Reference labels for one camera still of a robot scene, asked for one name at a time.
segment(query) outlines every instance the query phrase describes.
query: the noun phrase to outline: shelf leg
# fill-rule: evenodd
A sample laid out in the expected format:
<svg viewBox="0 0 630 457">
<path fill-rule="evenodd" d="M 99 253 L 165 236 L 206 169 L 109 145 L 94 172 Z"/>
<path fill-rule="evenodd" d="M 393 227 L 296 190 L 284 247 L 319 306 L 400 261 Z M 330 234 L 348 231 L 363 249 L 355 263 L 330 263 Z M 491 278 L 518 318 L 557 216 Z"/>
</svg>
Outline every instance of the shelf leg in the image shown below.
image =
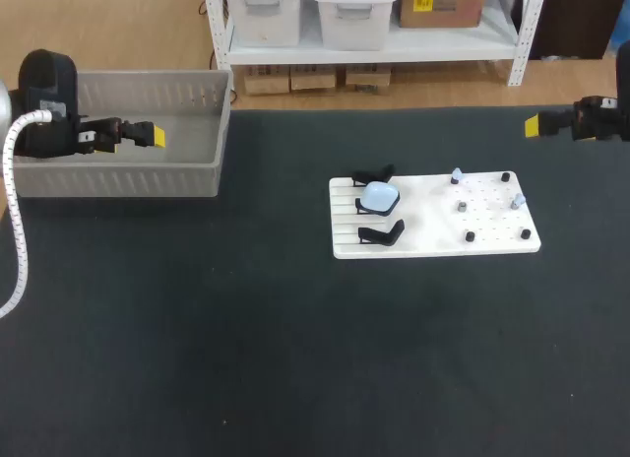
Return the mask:
<svg viewBox="0 0 630 457">
<path fill-rule="evenodd" d="M 206 9 L 208 9 L 208 23 L 210 24 L 210 33 L 213 36 L 217 68 L 231 70 L 227 60 L 231 40 L 231 25 L 225 27 L 223 0 L 206 0 Z"/>
<path fill-rule="evenodd" d="M 536 35 L 536 27 L 538 18 L 540 17 L 540 9 L 544 0 L 523 0 L 523 22 L 521 23 L 521 31 L 516 44 L 516 53 L 512 63 L 512 71 L 508 86 L 521 86 L 525 69 L 530 59 L 530 51 Z"/>
</svg>

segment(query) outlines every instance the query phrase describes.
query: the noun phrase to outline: light blue object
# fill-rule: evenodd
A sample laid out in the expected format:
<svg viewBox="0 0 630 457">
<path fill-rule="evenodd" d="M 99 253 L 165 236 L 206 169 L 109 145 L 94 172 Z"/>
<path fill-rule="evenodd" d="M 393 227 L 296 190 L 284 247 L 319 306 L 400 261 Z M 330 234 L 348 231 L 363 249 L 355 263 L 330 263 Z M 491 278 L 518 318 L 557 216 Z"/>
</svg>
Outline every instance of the light blue object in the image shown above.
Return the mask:
<svg viewBox="0 0 630 457">
<path fill-rule="evenodd" d="M 610 37 L 610 47 L 616 51 L 627 40 L 630 40 L 630 0 L 623 1 L 617 25 Z"/>
<path fill-rule="evenodd" d="M 372 181 L 363 191 L 361 206 L 370 211 L 386 213 L 396 203 L 398 197 L 399 192 L 396 186 L 381 181 Z"/>
<path fill-rule="evenodd" d="M 451 179 L 454 179 L 455 181 L 462 181 L 462 178 L 464 177 L 464 175 L 462 174 L 462 171 L 459 168 L 455 168 L 453 170 L 453 174 L 451 174 Z"/>
<path fill-rule="evenodd" d="M 516 197 L 514 198 L 514 201 L 512 201 L 512 209 L 519 209 L 521 206 L 523 206 L 526 202 L 525 196 L 523 196 L 523 194 L 519 193 L 516 195 Z"/>
</svg>

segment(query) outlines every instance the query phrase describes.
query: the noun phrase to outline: white cable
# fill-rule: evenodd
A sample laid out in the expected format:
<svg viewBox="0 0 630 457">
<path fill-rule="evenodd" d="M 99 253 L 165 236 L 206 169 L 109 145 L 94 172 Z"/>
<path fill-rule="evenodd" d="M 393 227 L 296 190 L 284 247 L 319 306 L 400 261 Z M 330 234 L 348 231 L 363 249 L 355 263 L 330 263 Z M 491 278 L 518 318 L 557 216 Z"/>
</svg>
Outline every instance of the white cable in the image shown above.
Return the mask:
<svg viewBox="0 0 630 457">
<path fill-rule="evenodd" d="M 27 254 L 27 238 L 24 235 L 24 226 L 22 226 L 22 216 L 20 216 L 20 208 L 18 207 L 18 193 L 16 192 L 16 183 L 13 178 L 13 150 L 16 146 L 16 140 L 20 132 L 29 124 L 50 122 L 52 113 L 49 110 L 34 110 L 19 117 L 9 129 L 7 138 L 4 140 L 4 148 L 2 150 L 2 172 L 4 174 L 4 187 L 7 191 L 7 204 L 9 205 L 9 214 L 11 215 L 11 223 L 13 224 L 13 235 L 16 238 L 16 251 L 18 252 L 18 282 L 16 288 L 11 294 L 9 300 L 0 307 L 0 319 L 9 314 L 20 302 L 25 289 L 27 288 L 27 279 L 29 277 L 29 256 Z"/>
</svg>

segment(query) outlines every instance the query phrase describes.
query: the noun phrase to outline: white board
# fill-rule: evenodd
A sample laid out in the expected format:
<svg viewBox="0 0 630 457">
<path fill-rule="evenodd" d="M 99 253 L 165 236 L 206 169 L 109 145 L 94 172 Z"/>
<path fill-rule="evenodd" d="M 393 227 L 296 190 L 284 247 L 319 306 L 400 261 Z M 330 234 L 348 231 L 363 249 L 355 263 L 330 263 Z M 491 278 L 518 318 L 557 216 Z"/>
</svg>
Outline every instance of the white board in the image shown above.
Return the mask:
<svg viewBox="0 0 630 457">
<path fill-rule="evenodd" d="M 528 253 L 540 250 L 540 237 L 527 203 L 511 208 L 518 193 L 524 193 L 514 172 L 501 181 L 504 171 L 465 173 L 459 184 L 451 174 L 394 176 L 389 181 L 401 193 L 401 201 L 387 218 L 358 215 L 354 200 L 364 186 L 352 186 L 351 178 L 333 178 L 329 183 L 333 251 L 340 259 L 414 258 L 463 255 Z M 460 202 L 467 203 L 464 213 Z M 391 247 L 361 244 L 358 228 L 389 231 L 403 219 L 405 231 Z M 529 239 L 521 238 L 524 229 Z M 474 242 L 466 241 L 468 231 Z"/>
</svg>

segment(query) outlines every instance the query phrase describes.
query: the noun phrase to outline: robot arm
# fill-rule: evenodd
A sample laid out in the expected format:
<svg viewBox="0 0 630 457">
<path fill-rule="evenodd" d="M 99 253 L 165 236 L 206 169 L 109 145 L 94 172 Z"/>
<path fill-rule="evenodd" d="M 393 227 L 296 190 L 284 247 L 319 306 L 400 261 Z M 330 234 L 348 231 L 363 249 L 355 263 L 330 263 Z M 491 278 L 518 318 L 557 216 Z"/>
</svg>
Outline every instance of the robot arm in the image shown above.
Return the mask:
<svg viewBox="0 0 630 457">
<path fill-rule="evenodd" d="M 118 117 L 82 121 L 77 97 L 77 68 L 66 55 L 31 52 L 22 62 L 18 88 L 0 82 L 0 143 L 21 115 L 49 110 L 52 123 L 27 127 L 18 137 L 15 155 L 47 159 L 95 151 L 114 153 L 122 139 L 140 147 L 163 147 L 164 133 L 152 122 L 132 124 Z"/>
<path fill-rule="evenodd" d="M 582 98 L 563 111 L 542 111 L 526 122 L 526 136 L 553 136 L 571 128 L 573 140 L 609 140 L 618 135 L 630 142 L 630 41 L 621 45 L 617 55 L 617 94 L 618 98 Z"/>
<path fill-rule="evenodd" d="M 141 147 L 164 145 L 163 131 L 152 122 L 132 124 L 118 117 L 82 121 L 83 117 L 79 114 L 77 69 L 68 56 L 36 50 L 23 61 L 16 90 L 7 91 L 0 82 L 2 172 L 18 255 L 18 281 L 9 300 L 0 304 L 0 319 L 18 305 L 29 276 L 27 240 L 13 176 L 14 155 L 49 159 L 95 151 L 113 153 L 122 139 Z"/>
</svg>

